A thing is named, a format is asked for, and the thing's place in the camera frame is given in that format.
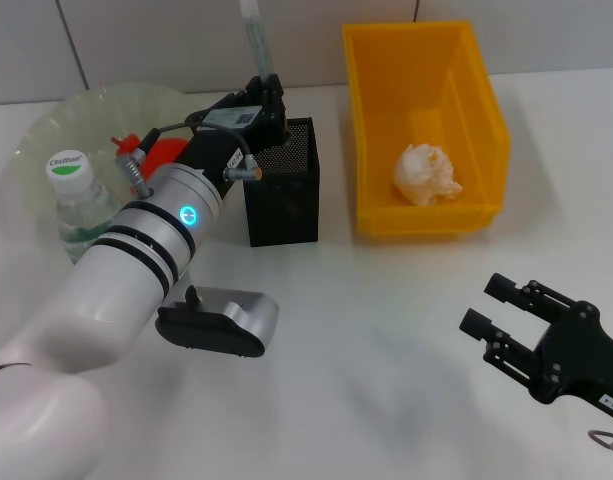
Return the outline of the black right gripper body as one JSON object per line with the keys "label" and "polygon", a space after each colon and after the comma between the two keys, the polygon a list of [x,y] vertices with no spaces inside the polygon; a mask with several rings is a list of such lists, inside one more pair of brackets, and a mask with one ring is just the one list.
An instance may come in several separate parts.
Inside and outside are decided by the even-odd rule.
{"label": "black right gripper body", "polygon": [[613,339],[597,307],[574,303],[546,329],[536,352],[540,375],[529,389],[535,400],[551,404],[574,396],[613,416]]}

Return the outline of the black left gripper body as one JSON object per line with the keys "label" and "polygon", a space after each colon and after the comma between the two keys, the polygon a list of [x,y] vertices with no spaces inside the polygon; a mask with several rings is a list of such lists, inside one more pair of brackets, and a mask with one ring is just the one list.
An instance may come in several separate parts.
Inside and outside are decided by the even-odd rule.
{"label": "black left gripper body", "polygon": [[[260,110],[260,106],[250,105],[246,92],[230,93],[210,107],[190,114],[187,121],[224,125],[242,136],[248,145],[245,129],[252,124]],[[263,150],[249,149],[252,154]],[[193,136],[178,156],[178,163],[202,170],[203,175],[224,199],[233,182],[225,179],[223,171],[227,168],[227,162],[237,152],[242,153],[243,150],[240,141],[232,134],[201,127],[193,132]]]}

